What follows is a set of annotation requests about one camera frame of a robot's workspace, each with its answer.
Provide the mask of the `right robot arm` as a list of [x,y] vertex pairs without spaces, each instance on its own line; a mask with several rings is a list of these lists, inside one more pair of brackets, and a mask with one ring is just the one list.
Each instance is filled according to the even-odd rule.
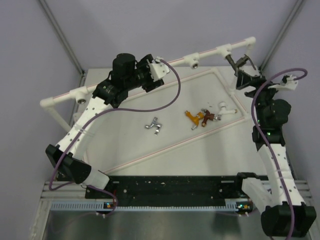
[[264,164],[270,190],[255,173],[239,172],[233,192],[239,198],[248,196],[252,200],[260,213],[262,230],[271,239],[303,238],[317,217],[315,208],[301,196],[287,160],[282,126],[288,122],[291,105],[283,99],[273,99],[280,90],[295,90],[307,74],[299,67],[283,70],[270,79],[251,76],[243,70],[235,74],[236,89],[254,87],[245,96],[252,98],[252,141]]

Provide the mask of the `dark grey faucet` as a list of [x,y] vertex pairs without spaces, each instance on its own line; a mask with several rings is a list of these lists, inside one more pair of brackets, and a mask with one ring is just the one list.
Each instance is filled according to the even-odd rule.
[[250,63],[250,65],[252,66],[252,68],[254,70],[256,70],[256,66],[254,65],[253,61],[251,60],[251,58],[245,54],[243,57],[239,58],[236,62],[233,60],[231,54],[228,54],[225,57],[225,60],[229,63],[229,65],[232,67],[232,69],[234,70],[234,75],[237,76],[238,72],[240,70],[241,67],[243,67],[247,62]]

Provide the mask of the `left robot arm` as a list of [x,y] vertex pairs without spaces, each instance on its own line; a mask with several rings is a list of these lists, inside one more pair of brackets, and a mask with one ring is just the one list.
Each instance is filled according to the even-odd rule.
[[141,60],[130,53],[118,54],[105,80],[96,85],[86,109],[57,144],[49,144],[45,154],[54,168],[76,184],[96,188],[102,198],[114,191],[110,178],[82,160],[92,137],[108,113],[122,111],[120,104],[129,92],[141,88],[150,92],[164,85],[163,78],[170,72],[164,60],[147,54]]

